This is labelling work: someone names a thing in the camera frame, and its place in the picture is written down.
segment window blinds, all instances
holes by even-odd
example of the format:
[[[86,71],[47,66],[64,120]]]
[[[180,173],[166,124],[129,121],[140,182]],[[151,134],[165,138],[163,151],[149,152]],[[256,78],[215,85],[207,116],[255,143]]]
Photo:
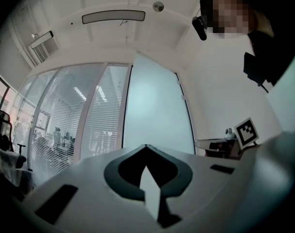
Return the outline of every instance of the window blinds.
[[[25,87],[21,89],[21,101],[14,130],[14,145],[16,152],[18,152],[19,150],[19,147],[17,146],[18,143],[26,145],[26,147],[23,148],[22,152],[22,155],[24,156],[27,156],[27,151],[29,149],[28,139],[35,109],[38,105],[42,93],[44,92],[51,78],[54,76],[55,72],[56,70],[53,70],[40,74],[35,78],[33,82],[26,82]]]
[[[106,67],[87,114],[81,159],[115,150],[127,71],[128,66],[122,64]]]
[[[72,164],[80,115],[101,66],[63,67],[51,82],[34,121],[29,155],[36,185]]]

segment office chair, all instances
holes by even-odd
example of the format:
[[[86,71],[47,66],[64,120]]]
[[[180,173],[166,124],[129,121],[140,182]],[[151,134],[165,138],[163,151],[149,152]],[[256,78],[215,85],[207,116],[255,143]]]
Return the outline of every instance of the office chair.
[[[55,131],[53,132],[53,139],[54,139],[54,144],[53,144],[53,149],[56,150],[59,146],[61,146],[61,133],[60,133],[60,128],[55,127]]]

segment ceiling light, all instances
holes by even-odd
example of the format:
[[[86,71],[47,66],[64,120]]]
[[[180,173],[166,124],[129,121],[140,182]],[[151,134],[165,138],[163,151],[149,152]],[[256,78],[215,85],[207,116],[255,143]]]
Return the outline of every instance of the ceiling light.
[[[44,35],[42,35],[41,37],[36,39],[30,46],[32,49],[34,49],[37,46],[39,46],[40,44],[43,44],[45,41],[48,41],[52,37],[53,37],[53,34],[51,31],[49,31],[48,33],[45,33]]]
[[[82,16],[83,24],[107,20],[144,21],[144,19],[145,12],[138,10],[108,10]]]
[[[81,91],[77,88],[77,87],[74,87],[75,91],[77,91],[77,93],[83,98],[84,101],[86,101],[86,97],[81,93]]]

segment white wall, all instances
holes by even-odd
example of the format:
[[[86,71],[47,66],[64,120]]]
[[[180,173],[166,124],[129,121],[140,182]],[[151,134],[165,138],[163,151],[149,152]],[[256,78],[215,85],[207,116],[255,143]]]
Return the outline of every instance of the white wall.
[[[281,133],[266,92],[243,73],[245,52],[253,53],[247,36],[219,39],[209,34],[187,67],[207,123],[208,138],[224,137],[226,128],[248,117],[253,119],[259,143]]]
[[[19,53],[6,24],[0,31],[0,75],[16,90],[30,73],[31,67]]]

